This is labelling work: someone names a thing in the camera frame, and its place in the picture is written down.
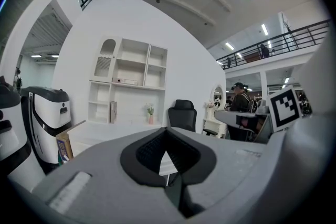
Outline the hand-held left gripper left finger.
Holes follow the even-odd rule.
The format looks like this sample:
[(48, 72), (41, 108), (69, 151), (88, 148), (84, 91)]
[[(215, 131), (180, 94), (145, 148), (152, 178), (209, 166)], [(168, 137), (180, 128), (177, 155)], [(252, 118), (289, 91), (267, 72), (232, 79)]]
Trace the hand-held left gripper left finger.
[(154, 132), (89, 147), (48, 174), (33, 195), (70, 220), (183, 220), (162, 187), (139, 185), (120, 164), (125, 147)]

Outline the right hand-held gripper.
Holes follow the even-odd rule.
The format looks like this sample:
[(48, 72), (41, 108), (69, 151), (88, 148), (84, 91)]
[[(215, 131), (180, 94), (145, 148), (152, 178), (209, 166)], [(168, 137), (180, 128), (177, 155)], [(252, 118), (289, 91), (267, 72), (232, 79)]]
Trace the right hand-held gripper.
[(228, 126), (258, 131), (254, 142), (266, 144), (271, 135), (283, 131), (301, 118), (299, 101), (293, 86), (287, 86), (261, 100), (255, 114), (216, 110), (214, 118)]

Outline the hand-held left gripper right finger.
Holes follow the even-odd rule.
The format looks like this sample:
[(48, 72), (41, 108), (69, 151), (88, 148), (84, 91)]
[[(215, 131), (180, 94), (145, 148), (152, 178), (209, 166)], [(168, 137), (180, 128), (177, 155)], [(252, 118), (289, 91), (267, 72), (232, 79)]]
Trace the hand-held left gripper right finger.
[(196, 169), (207, 177), (187, 185), (185, 201), (192, 218), (284, 218), (288, 214), (285, 186), (286, 134), (271, 136), (268, 144), (208, 138), (180, 128), (167, 131), (207, 150)]

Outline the white vanity dresser with mirror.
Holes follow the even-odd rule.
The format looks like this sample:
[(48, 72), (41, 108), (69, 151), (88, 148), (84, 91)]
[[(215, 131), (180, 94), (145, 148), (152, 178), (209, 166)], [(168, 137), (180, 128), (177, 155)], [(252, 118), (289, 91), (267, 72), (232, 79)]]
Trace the white vanity dresser with mirror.
[(217, 110), (224, 110), (226, 105), (226, 92), (220, 84), (213, 87), (211, 97), (204, 103), (205, 118), (203, 119), (203, 132), (207, 136), (226, 139), (228, 135), (227, 125), (214, 116)]

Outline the brown cardboard box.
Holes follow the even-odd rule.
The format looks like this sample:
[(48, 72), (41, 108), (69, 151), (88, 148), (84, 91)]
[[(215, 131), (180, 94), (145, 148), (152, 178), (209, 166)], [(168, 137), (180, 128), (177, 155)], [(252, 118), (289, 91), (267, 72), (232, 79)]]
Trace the brown cardboard box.
[(59, 164), (65, 164), (73, 158), (73, 152), (71, 148), (71, 142), (69, 138), (69, 131), (78, 127), (79, 125), (85, 123), (86, 121), (81, 121), (74, 126), (60, 132), (56, 135), (56, 143), (59, 153)]

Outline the black office chair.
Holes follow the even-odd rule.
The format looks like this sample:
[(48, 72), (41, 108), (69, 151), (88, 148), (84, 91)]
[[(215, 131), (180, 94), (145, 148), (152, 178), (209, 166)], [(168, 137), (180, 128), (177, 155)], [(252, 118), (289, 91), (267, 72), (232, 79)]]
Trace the black office chair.
[(176, 99), (174, 107), (168, 109), (170, 127), (196, 132), (197, 111), (190, 100)]

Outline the pink vase with white flowers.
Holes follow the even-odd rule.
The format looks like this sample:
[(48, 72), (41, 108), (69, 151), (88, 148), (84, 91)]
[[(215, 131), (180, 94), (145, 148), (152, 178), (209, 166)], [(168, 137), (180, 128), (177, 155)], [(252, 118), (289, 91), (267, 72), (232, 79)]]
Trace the pink vase with white flowers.
[(145, 105), (146, 111), (148, 113), (148, 120), (149, 120), (149, 124), (153, 125), (154, 123), (154, 105), (153, 104), (146, 104)]

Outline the white and black appliance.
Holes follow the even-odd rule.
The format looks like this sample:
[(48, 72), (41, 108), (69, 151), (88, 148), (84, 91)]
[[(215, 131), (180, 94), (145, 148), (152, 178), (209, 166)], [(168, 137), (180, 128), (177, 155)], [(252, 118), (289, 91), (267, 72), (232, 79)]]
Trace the white and black appliance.
[(45, 178), (26, 134), (20, 95), (0, 76), (0, 174), (27, 191)]
[(24, 126), (44, 170), (59, 163), (56, 136), (71, 127), (70, 100), (62, 89), (30, 86), (21, 89)]

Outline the white shelf cabinet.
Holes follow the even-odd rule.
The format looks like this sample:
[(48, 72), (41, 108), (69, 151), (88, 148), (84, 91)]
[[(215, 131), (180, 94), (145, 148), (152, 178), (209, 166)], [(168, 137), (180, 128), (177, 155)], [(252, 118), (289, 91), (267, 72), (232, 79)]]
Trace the white shelf cabinet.
[[(114, 124), (149, 125), (145, 105), (154, 105), (154, 123), (163, 121), (168, 50), (150, 43), (103, 36), (89, 78), (88, 120), (110, 123), (110, 103), (117, 101)], [(137, 86), (114, 83), (131, 79)]]

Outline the white flat box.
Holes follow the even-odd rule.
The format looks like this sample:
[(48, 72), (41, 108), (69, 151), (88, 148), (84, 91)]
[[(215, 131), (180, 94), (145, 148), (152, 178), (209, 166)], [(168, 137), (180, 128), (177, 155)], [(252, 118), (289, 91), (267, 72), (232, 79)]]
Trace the white flat box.
[(131, 80), (131, 79), (112, 78), (112, 82), (114, 82), (114, 83), (128, 84), (128, 85), (134, 85), (134, 86), (138, 85), (138, 82), (136, 80)]

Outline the grey picture frame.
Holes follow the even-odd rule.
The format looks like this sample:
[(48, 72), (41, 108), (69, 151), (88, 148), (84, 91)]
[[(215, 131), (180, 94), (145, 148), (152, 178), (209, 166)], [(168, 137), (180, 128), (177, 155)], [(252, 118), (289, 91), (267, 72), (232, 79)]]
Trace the grey picture frame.
[(114, 124), (117, 120), (117, 101), (110, 103), (110, 123)]

